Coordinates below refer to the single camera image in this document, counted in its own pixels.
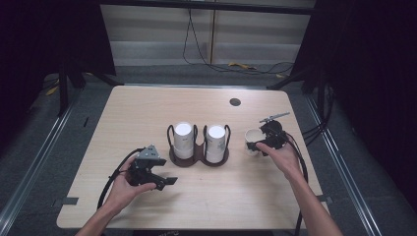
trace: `metal frame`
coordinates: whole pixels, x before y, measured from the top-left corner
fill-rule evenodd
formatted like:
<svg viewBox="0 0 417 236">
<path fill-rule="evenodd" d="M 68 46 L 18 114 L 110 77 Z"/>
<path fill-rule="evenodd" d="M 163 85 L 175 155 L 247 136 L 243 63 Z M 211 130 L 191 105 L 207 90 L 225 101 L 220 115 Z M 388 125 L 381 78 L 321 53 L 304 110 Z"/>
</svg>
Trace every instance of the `metal frame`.
<svg viewBox="0 0 417 236">
<path fill-rule="evenodd" d="M 218 3 L 205 1 L 161 1 L 161 0 L 100 0 L 102 5 L 115 6 L 142 6 L 142 7 L 161 7 L 161 8 L 185 8 L 185 9 L 203 9 L 203 10 L 221 10 L 234 12 L 260 12 L 260 13 L 277 13 L 292 15 L 317 15 L 333 14 L 329 10 L 316 8 L 285 7 L 273 5 L 255 5 L 255 4 L 236 4 L 236 3 Z"/>
<path fill-rule="evenodd" d="M 31 188 L 36 181 L 37 176 L 40 173 L 43 165 L 46 163 L 46 160 L 52 151 L 56 141 L 58 140 L 62 130 L 67 123 L 68 118 L 71 115 L 74 104 L 77 102 L 80 96 L 81 90 L 78 89 L 75 92 L 73 101 L 68 106 L 68 108 L 63 112 L 63 114 L 58 117 L 53 125 L 51 131 L 48 134 L 45 142 L 37 153 L 34 161 L 32 162 L 28 172 L 25 174 L 25 177 L 22 179 L 18 188 L 13 193 L 12 197 L 5 204 L 4 208 L 0 213 L 0 236 L 6 236 L 12 227 L 16 217 L 18 216 L 19 211 L 21 210 L 25 200 L 27 199 Z"/>
<path fill-rule="evenodd" d="M 312 98 L 311 95 L 306 95 L 307 103 L 310 107 L 310 110 L 313 114 L 313 117 L 316 123 L 319 125 L 321 124 L 321 118 L 318 113 L 318 107 L 315 100 Z M 356 210 L 358 211 L 359 217 L 362 220 L 362 223 L 365 226 L 368 235 L 372 236 L 381 236 L 382 233 L 380 228 L 378 227 L 377 221 L 374 218 L 374 215 L 371 212 L 368 204 L 365 202 L 364 197 L 362 196 L 361 191 L 359 190 L 358 186 L 356 185 L 355 180 L 352 177 L 352 174 L 349 171 L 349 168 L 344 162 L 343 156 L 340 153 L 339 148 L 332 137 L 330 130 L 325 128 L 322 132 L 323 139 L 328 146 L 328 151 L 333 158 L 334 164 L 340 174 L 340 177 L 343 181 L 344 186 L 346 187 L 347 193 L 352 200 L 352 203 L 355 205 Z"/>
</svg>

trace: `black cable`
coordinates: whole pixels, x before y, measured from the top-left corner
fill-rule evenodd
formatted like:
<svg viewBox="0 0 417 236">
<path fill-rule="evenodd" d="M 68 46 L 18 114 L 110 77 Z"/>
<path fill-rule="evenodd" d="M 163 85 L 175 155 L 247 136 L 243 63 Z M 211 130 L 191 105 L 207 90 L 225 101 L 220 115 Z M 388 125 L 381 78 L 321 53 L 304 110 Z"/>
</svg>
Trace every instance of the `black cable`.
<svg viewBox="0 0 417 236">
<path fill-rule="evenodd" d="M 324 120 L 318 126 L 306 132 L 303 132 L 303 136 L 313 132 L 313 134 L 310 134 L 308 137 L 304 138 L 304 140 L 307 141 L 308 139 L 311 139 L 313 137 L 309 142 L 306 143 L 306 146 L 309 146 L 325 130 L 326 126 L 328 125 L 328 120 L 330 119 L 332 107 L 334 104 L 334 93 L 330 89 L 329 85 L 328 85 L 327 100 L 328 100 L 328 114 L 326 115 Z"/>
<path fill-rule="evenodd" d="M 110 188 L 111 183 L 113 183 L 114 179 L 116 179 L 116 177 L 121 173 L 121 172 L 125 172 L 126 170 L 120 170 L 120 168 L 122 167 L 122 165 L 126 162 L 126 160 L 129 159 L 129 157 L 131 157 L 134 153 L 136 152 L 140 152 L 142 151 L 143 148 L 137 148 L 135 150 L 133 150 L 132 152 L 130 152 L 123 160 L 122 162 L 119 164 L 119 166 L 117 167 L 117 169 L 114 170 L 113 174 L 111 176 L 108 177 L 108 181 L 104 186 L 103 191 L 101 192 L 100 198 L 98 199 L 98 204 L 97 204 L 97 209 L 99 209 L 102 205 L 103 205 L 103 201 L 104 201 L 104 197 L 107 194 L 108 189 Z"/>
<path fill-rule="evenodd" d="M 272 67 L 269 68 L 269 70 L 267 70 L 265 72 L 262 72 L 262 71 L 232 70 L 232 69 L 229 69 L 229 68 L 223 68 L 223 67 L 220 67 L 220 66 L 216 66 L 216 65 L 209 64 L 209 63 L 206 62 L 206 60 L 205 60 L 205 58 L 203 56 L 203 53 L 202 53 L 202 51 L 200 49 L 199 41 L 197 40 L 197 35 L 196 35 L 196 31 L 194 29 L 194 23 L 193 23 L 193 19 L 192 19 L 192 16 L 191 16 L 191 9 L 188 9 L 188 14 L 189 14 L 189 21 L 188 21 L 187 33 L 186 33 L 186 38 L 185 38 L 184 48 L 183 48 L 183 58 L 184 58 L 184 61 L 187 62 L 190 65 L 206 65 L 209 68 L 211 68 L 211 69 L 213 69 L 213 70 L 215 70 L 217 72 L 236 72 L 236 73 L 241 73 L 241 74 L 246 74 L 246 75 L 253 75 L 253 76 L 256 76 L 256 75 L 264 75 L 264 74 L 279 74 L 279 73 L 284 73 L 284 72 L 289 71 L 293 67 L 293 65 L 294 65 L 294 63 L 292 63 L 292 62 L 279 62 L 279 63 L 276 63 L 276 64 L 272 65 Z M 188 41 L 188 35 L 189 35 L 190 26 L 191 26 L 191 28 L 193 30 L 194 39 L 196 41 L 197 49 L 199 51 L 200 57 L 201 57 L 201 59 L 203 60 L 204 63 L 191 63 L 185 57 L 185 52 L 186 52 L 186 49 L 187 49 L 187 41 Z M 272 72 L 272 69 L 273 68 L 275 68 L 278 65 L 282 65 L 282 64 L 290 64 L 290 66 L 287 69 L 285 69 L 285 70 L 278 71 L 278 72 Z"/>
<path fill-rule="evenodd" d="M 300 164 L 301 164 L 301 168 L 303 170 L 304 179 L 306 180 L 307 183 L 309 183 L 309 174 L 307 172 L 307 165 L 306 165 L 306 162 L 303 158 L 303 155 L 301 154 L 301 150 L 298 147 L 297 142 L 294 140 L 294 137 L 292 137 L 290 134 L 286 134 L 286 135 L 289 136 L 294 141 L 294 144 L 287 137 L 283 137 L 283 136 L 281 136 L 281 137 L 286 139 L 287 143 L 290 144 L 292 146 L 292 148 L 295 150 L 295 152 L 297 153 L 298 159 L 299 159 Z M 294 230 L 294 235 L 295 236 L 300 235 L 301 222 L 302 221 L 303 221 L 303 214 L 301 213 L 301 210 L 300 210 L 300 212 L 298 213 L 297 224 L 295 225 L 295 230 Z"/>
</svg>

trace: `wall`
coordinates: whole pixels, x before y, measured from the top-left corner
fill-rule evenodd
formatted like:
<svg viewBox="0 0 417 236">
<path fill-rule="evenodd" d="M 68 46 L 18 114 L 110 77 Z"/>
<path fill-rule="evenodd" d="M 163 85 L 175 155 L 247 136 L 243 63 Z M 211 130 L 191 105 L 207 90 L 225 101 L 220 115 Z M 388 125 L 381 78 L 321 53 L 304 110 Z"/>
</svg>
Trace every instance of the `wall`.
<svg viewBox="0 0 417 236">
<path fill-rule="evenodd" d="M 249 0 L 226 0 L 254 4 Z M 262 0 L 257 5 L 313 7 L 314 0 Z M 116 66 L 185 64 L 189 14 L 185 9 L 101 6 Z M 294 61 L 309 16 L 192 10 L 202 54 L 208 62 Z M 202 62 L 190 29 L 186 58 Z"/>
</svg>

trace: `power cable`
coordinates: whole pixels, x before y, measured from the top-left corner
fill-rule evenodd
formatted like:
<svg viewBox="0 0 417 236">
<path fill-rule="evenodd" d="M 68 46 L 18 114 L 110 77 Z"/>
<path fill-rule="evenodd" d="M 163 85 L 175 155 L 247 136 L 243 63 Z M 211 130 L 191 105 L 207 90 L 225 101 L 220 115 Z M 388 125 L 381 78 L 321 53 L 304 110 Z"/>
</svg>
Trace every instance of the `power cable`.
<svg viewBox="0 0 417 236">
<path fill-rule="evenodd" d="M 264 71 L 264 72 L 263 71 L 233 70 L 233 69 L 224 68 L 224 67 L 221 67 L 221 66 L 216 66 L 216 65 L 212 65 L 212 64 L 207 63 L 207 61 L 204 58 L 203 53 L 202 53 L 202 51 L 200 49 L 199 41 L 197 39 L 197 34 L 196 34 L 196 30 L 194 28 L 194 23 L 193 23 L 193 18 L 192 18 L 192 14 L 191 14 L 191 9 L 188 9 L 188 14 L 189 14 L 189 21 L 188 21 L 188 25 L 187 25 L 187 33 L 186 33 L 186 38 L 185 38 L 185 41 L 184 41 L 184 49 L 183 49 L 183 59 L 188 64 L 190 64 L 190 65 L 206 65 L 209 68 L 211 68 L 211 69 L 213 69 L 213 70 L 215 70 L 217 72 L 236 72 L 236 73 L 241 73 L 241 74 L 245 74 L 245 75 L 253 75 L 253 76 L 256 76 L 256 75 L 264 75 L 264 74 L 273 74 L 273 75 L 274 74 L 280 74 L 280 73 L 284 73 L 284 72 L 287 72 L 290 69 L 292 69 L 292 67 L 294 65 L 293 62 L 279 62 L 279 63 L 275 63 L 274 65 L 272 65 L 271 68 L 269 68 L 267 71 Z M 191 27 L 191 29 L 193 31 L 193 35 L 194 35 L 194 39 L 196 41 L 197 49 L 199 51 L 199 54 L 200 54 L 201 59 L 203 60 L 203 63 L 192 63 L 192 62 L 188 61 L 187 58 L 185 57 L 185 52 L 186 52 L 186 49 L 187 49 L 187 41 L 188 41 L 188 37 L 189 37 L 190 27 Z M 285 65 L 285 64 L 289 64 L 289 67 L 286 68 L 286 69 L 284 69 L 284 70 L 282 70 L 282 71 L 278 71 L 278 72 L 273 72 L 272 71 L 273 68 L 275 68 L 276 66 L 278 66 L 278 65 Z"/>
</svg>

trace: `paper cup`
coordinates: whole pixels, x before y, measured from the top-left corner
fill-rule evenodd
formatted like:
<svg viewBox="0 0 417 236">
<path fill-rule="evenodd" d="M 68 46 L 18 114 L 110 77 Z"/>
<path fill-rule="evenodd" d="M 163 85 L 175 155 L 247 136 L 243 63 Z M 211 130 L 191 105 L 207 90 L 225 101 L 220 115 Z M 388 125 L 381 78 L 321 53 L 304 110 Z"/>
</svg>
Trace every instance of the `paper cup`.
<svg viewBox="0 0 417 236">
<path fill-rule="evenodd" d="M 217 154 L 225 151 L 226 131 L 224 130 L 224 127 L 219 125 L 212 125 L 208 127 L 207 139 L 208 152 Z"/>
<path fill-rule="evenodd" d="M 193 148 L 191 148 L 191 149 L 188 149 L 188 150 L 180 150 L 180 149 L 178 149 L 177 147 L 174 147 L 174 152 L 175 152 L 175 155 L 176 155 L 178 158 L 181 158 L 181 159 L 188 159 L 188 158 L 190 158 L 191 156 L 193 156 L 193 154 L 194 154 L 194 149 L 193 149 Z"/>
<path fill-rule="evenodd" d="M 194 148 L 193 126 L 187 122 L 180 122 L 174 127 L 174 147 L 178 150 L 190 150 Z"/>
<path fill-rule="evenodd" d="M 247 154 L 249 155 L 257 155 L 259 153 L 258 150 L 250 150 L 248 149 L 248 145 L 247 143 L 254 143 L 257 141 L 261 141 L 265 139 L 265 134 L 262 133 L 261 130 L 259 129 L 252 129 L 252 130 L 248 130 L 245 133 L 245 151 Z"/>
<path fill-rule="evenodd" d="M 224 151 L 220 153 L 206 152 L 206 160 L 211 163 L 219 163 L 224 157 Z"/>
</svg>

